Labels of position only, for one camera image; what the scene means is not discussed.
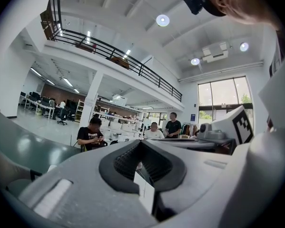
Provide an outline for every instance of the column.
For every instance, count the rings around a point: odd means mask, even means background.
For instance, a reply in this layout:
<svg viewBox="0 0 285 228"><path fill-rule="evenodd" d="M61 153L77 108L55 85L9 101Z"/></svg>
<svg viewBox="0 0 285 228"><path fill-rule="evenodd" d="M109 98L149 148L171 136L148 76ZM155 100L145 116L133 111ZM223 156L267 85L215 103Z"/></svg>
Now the column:
<svg viewBox="0 0 285 228"><path fill-rule="evenodd" d="M95 103L96 103L95 98L96 98L97 91L99 89L102 77L103 77L103 73L100 71L97 71L97 73L95 74L91 82L88 94L84 101L84 108L83 108L79 127L86 127L89 124L89 116L95 106Z"/></svg>

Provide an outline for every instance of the man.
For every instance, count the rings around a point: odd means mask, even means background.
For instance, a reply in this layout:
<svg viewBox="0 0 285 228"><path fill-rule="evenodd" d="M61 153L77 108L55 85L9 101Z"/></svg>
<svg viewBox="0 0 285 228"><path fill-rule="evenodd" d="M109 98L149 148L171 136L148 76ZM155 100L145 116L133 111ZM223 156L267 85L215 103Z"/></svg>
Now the man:
<svg viewBox="0 0 285 228"><path fill-rule="evenodd" d="M151 129L146 131L144 135L145 139L164 139L164 135L160 130L158 130L158 125L156 122L151 124Z"/></svg>
<svg viewBox="0 0 285 228"><path fill-rule="evenodd" d="M65 101L62 101L61 103L60 103L60 108L64 108L65 107Z"/></svg>
<svg viewBox="0 0 285 228"><path fill-rule="evenodd" d="M177 121L176 118L177 114L175 112L172 112L170 114L171 121L168 121L166 125L167 139L176 139L181 132L181 123L180 121Z"/></svg>
<svg viewBox="0 0 285 228"><path fill-rule="evenodd" d="M87 151L104 146L104 136L100 132L101 119L93 117L87 127L81 127L78 132L77 141L79 145L85 145Z"/></svg>

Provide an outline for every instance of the railing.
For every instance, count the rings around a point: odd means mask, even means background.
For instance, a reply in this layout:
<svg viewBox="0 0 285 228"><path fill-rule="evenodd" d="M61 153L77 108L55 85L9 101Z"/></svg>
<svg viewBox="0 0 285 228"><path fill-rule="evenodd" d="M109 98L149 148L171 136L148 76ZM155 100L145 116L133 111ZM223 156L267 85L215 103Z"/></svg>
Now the railing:
<svg viewBox="0 0 285 228"><path fill-rule="evenodd" d="M127 70L135 72L138 76L149 80L155 86L165 90L177 100L181 101L182 94L178 90L135 58L126 55L125 52L118 48L94 37L88 37L82 33L63 29L59 0L49 0L47 10L41 14L41 20L47 39L68 43L77 48L104 57Z"/></svg>

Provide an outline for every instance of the white desk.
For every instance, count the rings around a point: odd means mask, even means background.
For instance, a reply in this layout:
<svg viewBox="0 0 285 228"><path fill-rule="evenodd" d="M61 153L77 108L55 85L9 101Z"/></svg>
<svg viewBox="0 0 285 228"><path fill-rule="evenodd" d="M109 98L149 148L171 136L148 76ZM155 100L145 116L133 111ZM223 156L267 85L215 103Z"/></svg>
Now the white desk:
<svg viewBox="0 0 285 228"><path fill-rule="evenodd" d="M20 95L20 97L22 97L22 98L24 98L24 100L26 100L24 109L26 109L27 101L29 101L29 107L30 107L30 104L31 104L31 103L37 106L37 108L36 108L36 114L37 114L37 110L38 110L38 107L39 107L39 106L40 106L41 108L49 109L48 119L50 118L50 114L51 114L51 110L52 110L52 115L51 115L51 118L52 118L52 116L53 116L53 114L54 114L54 111L55 111L55 108L42 105L41 103L38 103L38 102L34 102L34 101L32 101L32 100L27 99L26 97L24 97L24 96L22 96L22 95Z"/></svg>

